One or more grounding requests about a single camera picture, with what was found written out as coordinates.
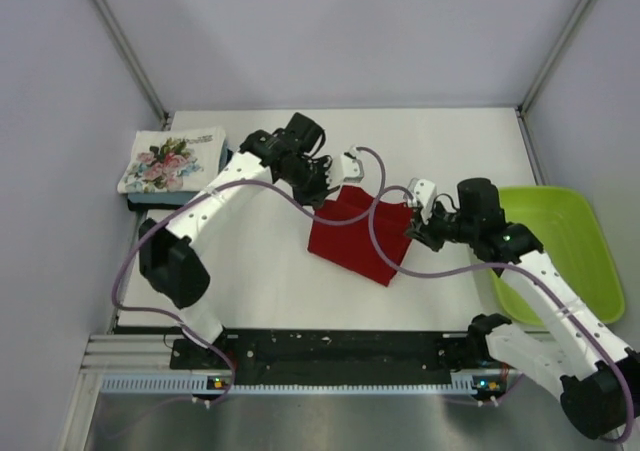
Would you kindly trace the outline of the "red t shirt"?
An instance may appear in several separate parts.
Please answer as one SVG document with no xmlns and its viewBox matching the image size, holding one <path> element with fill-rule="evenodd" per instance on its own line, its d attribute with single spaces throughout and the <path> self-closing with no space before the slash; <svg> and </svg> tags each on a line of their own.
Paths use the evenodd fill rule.
<svg viewBox="0 0 640 451">
<path fill-rule="evenodd" d="M 359 187 L 344 186 L 335 200 L 328 200 L 315 212 L 320 218 L 344 221 L 367 211 L 373 197 Z M 395 264 L 400 265 L 410 246 L 405 231 L 411 210 L 403 204 L 381 201 L 374 215 L 374 232 L 379 247 Z M 396 270 L 386 264 L 370 239 L 368 222 L 362 219 L 346 226 L 312 224 L 307 250 L 348 271 L 387 287 Z"/>
</svg>

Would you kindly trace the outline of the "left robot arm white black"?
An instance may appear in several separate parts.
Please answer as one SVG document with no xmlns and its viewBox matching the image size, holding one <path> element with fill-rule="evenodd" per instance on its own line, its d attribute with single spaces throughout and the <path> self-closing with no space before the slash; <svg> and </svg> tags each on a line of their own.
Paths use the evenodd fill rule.
<svg viewBox="0 0 640 451">
<path fill-rule="evenodd" d="M 140 235 L 149 239 L 138 255 L 140 274 L 177 309 L 189 329 L 192 355 L 205 367 L 226 358 L 227 345 L 211 300 L 205 296 L 211 277 L 201 255 L 215 234 L 245 204 L 263 190 L 262 184 L 286 182 L 303 206 L 317 206 L 328 196 L 328 170 L 332 158 L 317 158 L 326 133 L 311 118 L 294 113 L 283 128 L 258 130 L 240 144 L 214 180 L 187 203 L 187 210 L 152 232 L 149 219 Z"/>
</svg>

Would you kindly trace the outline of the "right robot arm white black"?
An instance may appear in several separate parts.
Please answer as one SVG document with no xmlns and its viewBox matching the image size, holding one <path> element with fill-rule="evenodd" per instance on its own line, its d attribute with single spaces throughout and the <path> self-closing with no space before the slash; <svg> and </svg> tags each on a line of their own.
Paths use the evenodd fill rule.
<svg viewBox="0 0 640 451">
<path fill-rule="evenodd" d="M 405 194 L 412 210 L 408 237 L 432 251 L 447 243 L 468 246 L 479 261 L 475 267 L 515 290 L 557 344 L 549 347 L 502 315 L 478 316 L 468 328 L 469 359 L 518 370 L 552 395 L 585 437 L 607 440 L 619 430 L 617 440 L 626 441 L 639 415 L 638 352 L 569 286 L 535 234 L 507 220 L 489 179 L 463 180 L 457 193 L 458 206 L 448 211 L 433 182 L 413 179 Z"/>
</svg>

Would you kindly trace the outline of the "green plastic bin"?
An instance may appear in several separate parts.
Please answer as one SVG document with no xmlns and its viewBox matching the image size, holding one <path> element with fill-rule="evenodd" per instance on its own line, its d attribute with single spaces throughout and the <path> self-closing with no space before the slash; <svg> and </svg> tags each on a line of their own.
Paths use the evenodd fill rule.
<svg viewBox="0 0 640 451">
<path fill-rule="evenodd" d="M 618 321 L 626 302 L 602 229 L 584 196 L 555 186 L 499 190 L 506 218 L 527 226 L 556 269 L 605 324 Z"/>
</svg>

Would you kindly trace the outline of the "white floral folded t shirt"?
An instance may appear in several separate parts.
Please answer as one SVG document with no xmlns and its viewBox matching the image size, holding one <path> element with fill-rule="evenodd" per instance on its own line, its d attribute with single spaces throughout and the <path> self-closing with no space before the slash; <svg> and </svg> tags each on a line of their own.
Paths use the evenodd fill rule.
<svg viewBox="0 0 640 451">
<path fill-rule="evenodd" d="M 225 166 L 226 151 L 226 131 L 219 126 L 138 131 L 117 191 L 121 194 L 199 191 Z"/>
</svg>

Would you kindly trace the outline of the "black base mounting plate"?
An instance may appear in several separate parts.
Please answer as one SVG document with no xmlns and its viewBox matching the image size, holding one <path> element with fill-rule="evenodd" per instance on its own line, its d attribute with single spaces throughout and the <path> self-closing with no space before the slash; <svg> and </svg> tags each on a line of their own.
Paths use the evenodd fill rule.
<svg viewBox="0 0 640 451">
<path fill-rule="evenodd" d="M 502 367 L 475 355 L 464 333 L 227 328 L 214 346 L 243 385 L 444 384 Z"/>
</svg>

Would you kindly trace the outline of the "left corner aluminium post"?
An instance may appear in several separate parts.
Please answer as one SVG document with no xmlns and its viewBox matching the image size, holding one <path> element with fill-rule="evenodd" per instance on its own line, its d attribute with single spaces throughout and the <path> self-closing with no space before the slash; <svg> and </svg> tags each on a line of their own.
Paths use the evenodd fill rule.
<svg viewBox="0 0 640 451">
<path fill-rule="evenodd" d="M 165 106 L 152 85 L 148 74 L 144 70 L 141 61 L 112 11 L 108 1 L 89 0 L 89 2 L 97 12 L 98 18 L 102 23 L 107 36 L 112 42 L 138 90 L 142 94 L 142 97 L 149 105 L 159 122 L 164 123 L 168 119 L 169 113 L 165 109 Z"/>
</svg>

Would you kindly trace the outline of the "corner aluminium post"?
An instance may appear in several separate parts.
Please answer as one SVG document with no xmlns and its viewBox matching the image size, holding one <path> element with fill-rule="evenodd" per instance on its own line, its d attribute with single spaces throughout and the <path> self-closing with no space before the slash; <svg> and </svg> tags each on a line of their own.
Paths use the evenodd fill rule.
<svg viewBox="0 0 640 451">
<path fill-rule="evenodd" d="M 555 38 L 553 46 L 546 54 L 542 65 L 536 72 L 533 81 L 517 107 L 521 116 L 525 116 L 538 100 L 597 1 L 578 0 L 572 8 L 560 33 Z"/>
<path fill-rule="evenodd" d="M 98 18 L 102 23 L 107 36 L 112 42 L 138 90 L 142 94 L 142 97 L 149 105 L 159 122 L 164 123 L 168 119 L 169 113 L 165 109 L 165 106 L 152 85 L 148 74 L 144 70 L 141 61 L 112 11 L 108 1 L 89 0 L 89 2 L 97 12 Z"/>
</svg>

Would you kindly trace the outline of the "right corner aluminium post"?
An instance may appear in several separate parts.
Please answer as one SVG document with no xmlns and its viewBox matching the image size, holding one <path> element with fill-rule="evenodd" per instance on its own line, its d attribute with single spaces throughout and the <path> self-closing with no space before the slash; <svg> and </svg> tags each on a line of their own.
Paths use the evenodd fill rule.
<svg viewBox="0 0 640 451">
<path fill-rule="evenodd" d="M 521 116 L 525 116 L 538 100 L 597 1 L 578 0 L 572 8 L 560 33 L 555 38 L 553 46 L 546 54 L 542 65 L 536 72 L 533 81 L 517 107 Z"/>
</svg>

